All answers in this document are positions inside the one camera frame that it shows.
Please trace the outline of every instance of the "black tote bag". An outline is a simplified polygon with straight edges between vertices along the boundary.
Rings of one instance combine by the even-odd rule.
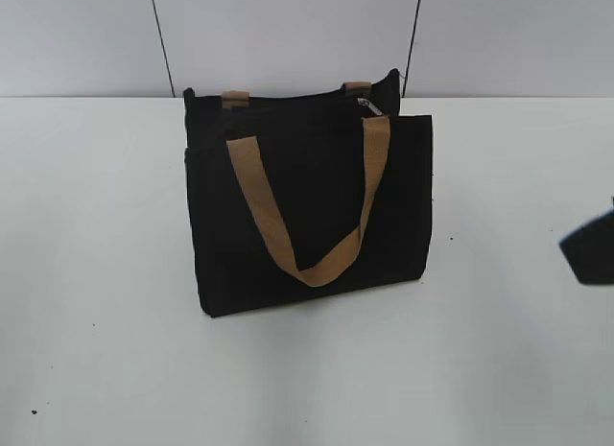
[[[218,108],[206,128],[187,125],[199,138],[185,154],[196,274],[212,317],[421,276],[429,116],[330,97]]]

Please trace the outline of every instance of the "black object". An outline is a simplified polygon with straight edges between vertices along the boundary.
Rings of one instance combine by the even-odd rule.
[[[370,93],[388,114],[379,118],[390,125],[390,148],[358,257],[338,278],[317,287],[292,277],[273,260],[226,141],[238,144],[257,136],[296,266],[308,270],[362,220],[363,139],[372,110],[342,90],[292,100],[249,98],[249,107],[231,110],[221,108],[219,97],[184,92],[188,206],[206,313],[218,317],[422,275],[432,227],[432,123],[430,116],[396,116],[398,89],[398,72],[393,71]]]
[[[576,230],[560,248],[581,284],[614,284],[614,212]]]

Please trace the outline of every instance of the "zipper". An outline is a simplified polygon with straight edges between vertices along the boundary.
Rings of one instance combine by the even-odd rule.
[[[368,107],[371,110],[371,112],[373,112],[378,117],[381,117],[382,115],[384,115],[384,112],[382,112],[379,108],[377,108],[375,104],[372,103],[369,99],[357,98],[357,100],[358,100],[359,106]]]

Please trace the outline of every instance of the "strap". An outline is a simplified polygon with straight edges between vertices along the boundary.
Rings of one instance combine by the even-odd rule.
[[[351,266],[361,250],[375,192],[382,179],[390,147],[390,119],[363,119],[365,200],[359,225],[317,264],[306,270],[296,266],[288,228],[281,217],[265,173],[256,136],[226,141],[230,161],[258,230],[275,264],[308,286],[326,285]]]
[[[370,98],[371,87],[372,84],[370,82],[345,82],[342,85],[342,90],[345,92],[346,96]]]
[[[225,91],[222,93],[222,108],[249,107],[247,91]]]

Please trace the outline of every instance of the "white table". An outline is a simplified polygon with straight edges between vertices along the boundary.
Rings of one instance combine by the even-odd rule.
[[[612,444],[614,288],[557,244],[611,206],[614,100],[403,111],[435,122],[423,280],[211,319],[181,100],[0,101],[0,444]]]

